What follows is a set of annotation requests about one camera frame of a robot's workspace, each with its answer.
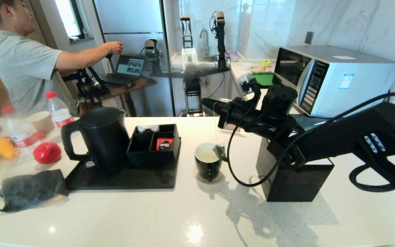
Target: gray t-shirt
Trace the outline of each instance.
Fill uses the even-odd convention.
[[[27,117],[47,111],[45,93],[55,91],[71,114],[77,114],[75,100],[54,69],[61,52],[17,33],[0,30],[0,77],[18,113]]]

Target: microwave control panel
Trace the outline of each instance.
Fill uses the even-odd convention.
[[[312,73],[308,80],[306,90],[302,96],[300,107],[308,114],[312,113],[313,104],[315,103],[318,93],[320,92],[321,85],[323,84],[324,77],[327,74],[329,65],[321,61],[314,61]]]

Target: laptop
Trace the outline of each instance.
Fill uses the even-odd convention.
[[[126,85],[141,77],[144,66],[144,58],[120,55],[116,71],[102,79],[111,84]]]

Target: man's arm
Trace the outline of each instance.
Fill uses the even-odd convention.
[[[77,69],[95,65],[109,53],[120,54],[122,50],[122,44],[114,41],[104,43],[96,48],[85,49],[78,52],[63,51],[56,61],[55,69],[64,76],[71,70],[74,72]]]

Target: wall outlet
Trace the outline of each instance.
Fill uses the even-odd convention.
[[[313,32],[307,32],[306,40],[304,41],[306,44],[312,44]]]

